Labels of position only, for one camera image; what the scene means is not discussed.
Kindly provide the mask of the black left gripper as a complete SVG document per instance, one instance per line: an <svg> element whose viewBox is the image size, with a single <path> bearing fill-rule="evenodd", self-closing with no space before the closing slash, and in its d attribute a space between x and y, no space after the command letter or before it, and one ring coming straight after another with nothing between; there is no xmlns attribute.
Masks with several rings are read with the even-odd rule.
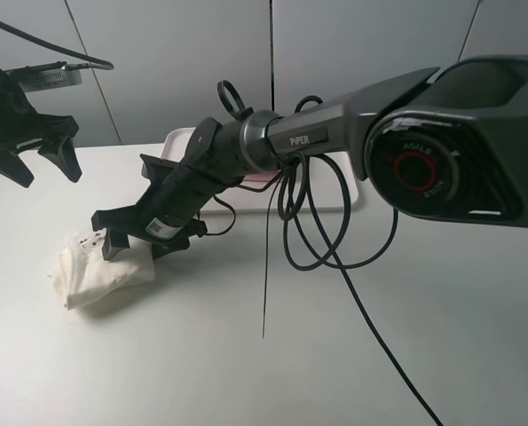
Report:
<svg viewBox="0 0 528 426"><path fill-rule="evenodd" d="M15 154L40 147L39 155L77 183L83 174L73 142L77 132L70 115L38 113L19 84L0 68L0 175L30 187L34 176Z"/></svg>

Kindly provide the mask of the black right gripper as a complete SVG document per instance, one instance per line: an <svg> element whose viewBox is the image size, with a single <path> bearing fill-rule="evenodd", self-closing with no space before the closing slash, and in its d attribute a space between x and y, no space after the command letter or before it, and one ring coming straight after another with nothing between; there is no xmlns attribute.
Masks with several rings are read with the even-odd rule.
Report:
<svg viewBox="0 0 528 426"><path fill-rule="evenodd" d="M135 204L93 214L92 229L106 231L103 259L109 262L128 249L130 236L150 243L155 258L188 249L190 236L207 232L206 225L194 216L208 200L206 176L178 164L160 185L149 184Z"/></svg>

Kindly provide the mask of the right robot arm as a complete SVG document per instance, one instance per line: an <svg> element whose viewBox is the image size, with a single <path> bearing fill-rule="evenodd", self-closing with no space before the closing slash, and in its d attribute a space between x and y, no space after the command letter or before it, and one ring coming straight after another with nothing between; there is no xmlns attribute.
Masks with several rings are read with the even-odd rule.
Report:
<svg viewBox="0 0 528 426"><path fill-rule="evenodd" d="M202 120L178 162L145 156L140 199L93 214L105 259L130 237L157 257L187 249L206 233L197 216L214 196L337 152L410 217L528 228L528 55L420 69L289 116L246 107L227 81L217 88L231 121Z"/></svg>

